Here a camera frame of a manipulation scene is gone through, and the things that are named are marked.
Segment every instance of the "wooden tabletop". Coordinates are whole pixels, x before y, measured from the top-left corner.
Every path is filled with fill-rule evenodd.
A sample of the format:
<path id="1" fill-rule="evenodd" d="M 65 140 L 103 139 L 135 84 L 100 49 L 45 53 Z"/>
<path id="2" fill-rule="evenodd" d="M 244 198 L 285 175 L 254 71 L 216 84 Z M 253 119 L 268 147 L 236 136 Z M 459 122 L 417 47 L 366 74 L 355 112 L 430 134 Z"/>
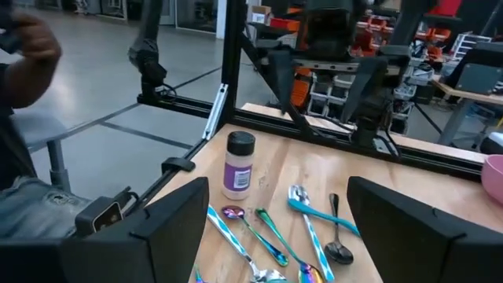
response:
<path id="1" fill-rule="evenodd" d="M 243 110 L 248 110 L 251 112 L 257 112 L 261 113 L 264 115 L 268 116 L 273 116 L 277 118 L 283 118 L 283 119 L 290 119 L 290 116 L 287 114 L 282 115 L 281 111 L 275 108 L 271 107 L 266 107 L 266 106 L 261 106 L 261 105 L 255 105 L 251 103 L 247 103 L 243 106 Z M 334 123 L 331 123 L 325 119 L 319 119 L 319 118 L 314 118 L 310 116 L 306 116 L 307 122 L 313 126 L 317 127 L 324 127 L 330 130 L 336 130 L 342 133 L 347 133 L 346 130 L 338 127 Z M 487 155 L 482 154 L 482 153 L 475 153 L 471 152 L 468 150 L 463 150 L 463 149 L 455 149 L 449 146 L 444 146 L 444 145 L 437 145 L 431 142 L 427 141 L 420 141 L 414 138 L 407 138 L 399 134 L 391 134 L 393 139 L 398 145 L 414 148 L 414 149 L 422 149 L 424 151 L 428 151 L 431 153 L 439 153 L 443 154 L 446 156 L 452 156 L 452 157 L 457 157 L 461 158 L 464 160 L 470 160 L 478 163 L 483 163 L 485 159 L 487 158 Z"/>
<path id="2" fill-rule="evenodd" d="M 445 83 L 440 83 L 438 80 L 438 76 L 432 80 L 434 86 L 437 86 L 440 90 L 442 90 L 445 94 L 449 94 L 455 97 L 462 97 L 467 99 L 472 99 L 474 101 L 481 101 L 486 103 L 491 103 L 495 105 L 503 105 L 503 96 L 501 95 L 484 95 L 484 94 L 475 94 L 471 92 L 466 92 L 462 90 L 455 90 L 454 88 L 447 86 Z"/>
<path id="3" fill-rule="evenodd" d="M 221 193 L 226 139 L 235 130 L 246 130 L 256 138 L 251 195 L 242 201 L 228 200 Z M 328 195 L 337 193 L 340 196 L 339 216 L 352 222 L 354 220 L 346 201 L 347 180 L 350 176 L 362 176 L 463 219 L 503 232 L 503 208 L 495 204 L 478 183 L 229 124 L 193 157 L 193 162 L 196 164 L 193 172 L 178 173 L 152 202 L 196 177 L 207 176 L 210 182 L 210 204 L 215 209 L 220 210 L 229 204 L 245 208 L 246 217 L 255 229 L 287 255 L 285 248 L 253 213 L 255 208 L 266 208 L 298 256 L 318 267 L 303 218 L 300 213 L 292 211 L 286 202 L 288 187 L 293 184 L 304 186 L 312 207 L 328 214 L 331 213 Z M 296 282 L 298 265 L 290 255 L 289 265 L 279 267 L 243 223 L 225 221 L 259 269 L 277 269 L 288 280 Z M 321 244 L 333 240 L 333 224 L 314 218 L 311 221 Z M 344 228 L 340 230 L 340 238 L 354 253 L 355 261 L 350 266 L 331 263 L 337 282 L 382 282 L 362 240 Z M 211 283 L 241 283 L 251 277 L 246 261 L 209 221 L 206 222 L 196 264 L 204 280 Z M 191 277 L 189 282 L 194 282 L 194 278 Z"/>

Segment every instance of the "denim jeans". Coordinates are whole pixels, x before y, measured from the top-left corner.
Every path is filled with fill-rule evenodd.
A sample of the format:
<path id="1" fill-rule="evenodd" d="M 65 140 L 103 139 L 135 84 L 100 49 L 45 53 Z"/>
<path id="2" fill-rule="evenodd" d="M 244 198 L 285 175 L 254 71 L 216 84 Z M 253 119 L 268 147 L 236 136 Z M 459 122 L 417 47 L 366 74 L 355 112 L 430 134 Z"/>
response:
<path id="1" fill-rule="evenodd" d="M 0 191 L 0 238 L 69 237 L 75 217 L 89 203 L 37 178 L 18 177 Z"/>

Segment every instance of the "concrete floor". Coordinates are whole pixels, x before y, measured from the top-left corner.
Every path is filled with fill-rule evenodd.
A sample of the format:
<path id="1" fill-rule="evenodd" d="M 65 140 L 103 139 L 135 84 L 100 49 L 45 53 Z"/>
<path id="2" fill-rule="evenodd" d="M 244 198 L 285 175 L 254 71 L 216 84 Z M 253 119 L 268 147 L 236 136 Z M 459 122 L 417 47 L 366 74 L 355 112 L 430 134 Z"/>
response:
<path id="1" fill-rule="evenodd" d="M 160 177 L 161 162 L 183 155 L 200 138 L 206 121 L 135 104 L 140 75 L 127 60 L 127 49 L 137 28 L 55 12 L 30 13 L 49 23 L 64 50 L 52 86 L 29 110 L 51 112 L 73 129 L 75 134 L 63 140 L 72 191 L 88 198 L 111 196 L 126 186 L 145 192 Z M 158 43 L 160 63 L 168 70 L 166 83 L 178 86 L 213 70 L 178 88 L 178 95 L 213 101 L 220 84 L 222 41 L 161 28 Z M 0 54 L 2 62 L 16 59 Z M 264 105 L 271 91 L 243 62 L 237 106 Z M 441 127 L 450 116 L 424 108 Z M 439 134 L 415 110 L 409 136 L 434 142 Z M 32 157 L 40 178 L 49 181 L 47 151 Z"/>

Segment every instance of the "black cap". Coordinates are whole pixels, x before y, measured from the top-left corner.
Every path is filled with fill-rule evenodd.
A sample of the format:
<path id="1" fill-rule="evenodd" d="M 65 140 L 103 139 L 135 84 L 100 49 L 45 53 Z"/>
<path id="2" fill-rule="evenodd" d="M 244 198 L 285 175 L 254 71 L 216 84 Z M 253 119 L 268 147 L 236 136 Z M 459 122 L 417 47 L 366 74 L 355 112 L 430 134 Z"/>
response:
<path id="1" fill-rule="evenodd" d="M 236 156 L 249 156 L 255 150 L 255 137 L 245 131 L 235 131 L 227 137 L 227 151 Z"/>

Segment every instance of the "bottle label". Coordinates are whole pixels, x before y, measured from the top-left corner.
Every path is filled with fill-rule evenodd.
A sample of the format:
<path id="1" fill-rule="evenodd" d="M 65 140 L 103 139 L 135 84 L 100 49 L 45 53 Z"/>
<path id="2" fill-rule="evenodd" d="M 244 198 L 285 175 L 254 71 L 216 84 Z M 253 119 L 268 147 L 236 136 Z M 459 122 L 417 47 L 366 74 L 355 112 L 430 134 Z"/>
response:
<path id="1" fill-rule="evenodd" d="M 246 190 L 250 186 L 251 177 L 251 165 L 248 167 L 234 167 L 226 164 L 223 174 L 223 184 L 227 189 L 240 192 Z"/>

